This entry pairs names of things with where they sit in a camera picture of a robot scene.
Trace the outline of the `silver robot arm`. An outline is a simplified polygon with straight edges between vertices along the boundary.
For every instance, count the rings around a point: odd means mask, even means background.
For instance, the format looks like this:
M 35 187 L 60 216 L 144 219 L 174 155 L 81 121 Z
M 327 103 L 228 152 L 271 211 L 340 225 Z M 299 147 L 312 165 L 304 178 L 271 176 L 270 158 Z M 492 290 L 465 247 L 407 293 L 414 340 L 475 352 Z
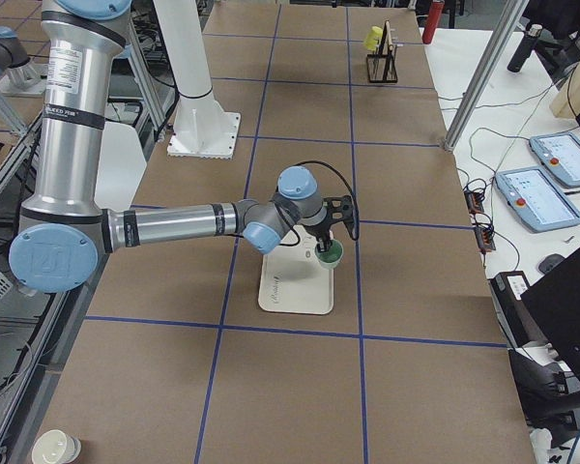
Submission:
M 130 31 L 127 1 L 46 1 L 42 27 L 50 39 L 41 152 L 34 193 L 23 202 L 9 252 L 22 284 L 60 293 L 83 284 L 100 259 L 122 247 L 237 235 L 262 253 L 302 226 L 315 239 L 321 266 L 343 253 L 331 234 L 333 202 L 312 173 L 281 172 L 273 197 L 137 212 L 131 201 L 145 169 L 133 129 L 107 142 L 105 107 L 113 61 Z
M 16 32 L 0 26 L 0 91 L 11 97 L 40 97 L 47 66 L 33 61 Z

